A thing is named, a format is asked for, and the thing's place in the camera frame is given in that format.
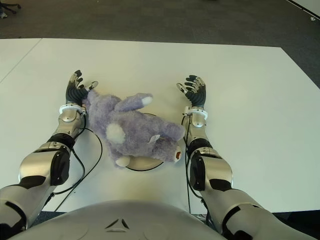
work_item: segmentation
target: floor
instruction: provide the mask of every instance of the floor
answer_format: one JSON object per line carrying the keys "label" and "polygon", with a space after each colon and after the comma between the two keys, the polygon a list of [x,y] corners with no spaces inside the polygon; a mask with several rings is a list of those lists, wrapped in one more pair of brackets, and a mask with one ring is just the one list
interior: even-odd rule
{"label": "floor", "polygon": [[18,14],[7,12],[9,17],[0,19],[0,38],[281,47],[320,87],[320,21],[311,21],[286,0],[28,0],[21,4]]}

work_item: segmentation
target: purple plush toy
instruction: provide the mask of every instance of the purple plush toy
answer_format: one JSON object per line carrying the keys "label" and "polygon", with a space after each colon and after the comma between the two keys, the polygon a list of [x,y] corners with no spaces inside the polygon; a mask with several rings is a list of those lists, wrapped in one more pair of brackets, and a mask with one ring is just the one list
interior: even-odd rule
{"label": "purple plush toy", "polygon": [[92,130],[101,136],[109,155],[120,167],[130,163],[130,156],[150,157],[177,162],[181,149],[177,143],[185,134],[178,124],[136,111],[151,103],[149,93],[137,93],[121,100],[113,95],[89,92],[86,105]]}

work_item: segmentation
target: plush head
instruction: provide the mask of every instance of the plush head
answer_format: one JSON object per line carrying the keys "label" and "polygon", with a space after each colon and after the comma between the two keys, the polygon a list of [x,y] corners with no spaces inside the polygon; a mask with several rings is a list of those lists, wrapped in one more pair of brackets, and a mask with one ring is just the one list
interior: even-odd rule
{"label": "plush head", "polygon": [[131,156],[168,162],[177,162],[181,157],[177,141],[184,136],[185,129],[158,116],[137,111],[152,99],[149,93],[137,93],[121,100],[91,91],[83,102],[92,130],[105,140],[110,157],[120,167],[126,167]]}

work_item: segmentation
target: robot forearm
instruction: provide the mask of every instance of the robot forearm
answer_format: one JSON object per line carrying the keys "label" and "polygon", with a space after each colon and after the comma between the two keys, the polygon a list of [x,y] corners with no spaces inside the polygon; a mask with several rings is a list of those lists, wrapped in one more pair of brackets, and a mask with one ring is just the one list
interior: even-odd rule
{"label": "robot forearm", "polygon": [[193,75],[186,80],[187,86],[193,82],[193,88],[179,83],[177,86],[192,103],[182,121],[190,159],[190,185],[202,195],[218,232],[229,240],[313,240],[279,221],[247,193],[232,188],[232,169],[206,135],[204,82]]}
{"label": "robot forearm", "polygon": [[66,104],[60,108],[59,124],[52,137],[24,158],[19,184],[0,189],[0,239],[30,227],[56,186],[69,177],[70,152],[86,112],[81,101],[98,84],[78,88],[80,75],[77,71],[70,78]]}

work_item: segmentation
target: plush paw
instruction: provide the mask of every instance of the plush paw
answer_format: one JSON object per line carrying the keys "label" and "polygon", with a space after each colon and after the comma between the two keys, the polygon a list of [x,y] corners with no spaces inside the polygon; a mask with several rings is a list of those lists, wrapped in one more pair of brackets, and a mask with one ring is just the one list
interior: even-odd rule
{"label": "plush paw", "polygon": [[115,164],[117,164],[119,167],[126,167],[130,163],[130,156],[122,156],[115,160]]}
{"label": "plush paw", "polygon": [[152,102],[152,96],[146,96],[146,97],[142,98],[141,101],[142,101],[143,106],[145,107]]}

